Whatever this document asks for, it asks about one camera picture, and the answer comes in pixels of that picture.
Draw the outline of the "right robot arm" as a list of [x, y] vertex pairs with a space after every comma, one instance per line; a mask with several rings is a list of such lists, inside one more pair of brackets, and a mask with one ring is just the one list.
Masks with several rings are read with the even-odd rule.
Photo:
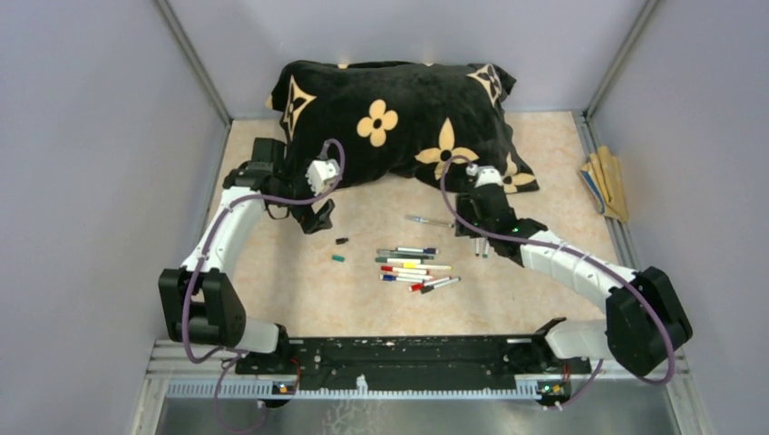
[[592, 256], [546, 225], [518, 217], [501, 189], [485, 186], [455, 200], [457, 234], [484, 237], [493, 251], [548, 276], [594, 304], [602, 320], [562, 320], [531, 349], [534, 366], [555, 373], [568, 359], [611, 359], [645, 377], [693, 336], [669, 276], [650, 266], [637, 271]]

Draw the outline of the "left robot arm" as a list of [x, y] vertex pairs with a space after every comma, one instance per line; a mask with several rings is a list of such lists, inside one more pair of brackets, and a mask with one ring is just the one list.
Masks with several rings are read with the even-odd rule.
[[232, 278], [251, 230], [271, 207], [285, 208], [306, 235], [333, 226], [329, 195], [342, 180], [346, 155], [338, 140], [326, 140], [316, 157], [289, 174], [285, 151], [280, 140], [255, 139], [250, 159], [224, 178], [216, 213], [198, 244], [180, 266], [161, 272], [168, 335], [194, 363], [206, 358], [195, 355], [192, 345], [206, 344], [212, 351], [256, 353], [269, 374], [290, 364], [280, 325], [248, 317]]

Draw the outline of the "white marker yellow cap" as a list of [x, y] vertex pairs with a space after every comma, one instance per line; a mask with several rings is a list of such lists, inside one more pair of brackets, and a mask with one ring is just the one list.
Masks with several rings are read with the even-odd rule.
[[422, 264], [422, 263], [402, 263], [403, 268], [407, 269], [421, 269], [421, 270], [452, 270], [452, 266], [448, 265], [436, 265], [436, 264]]

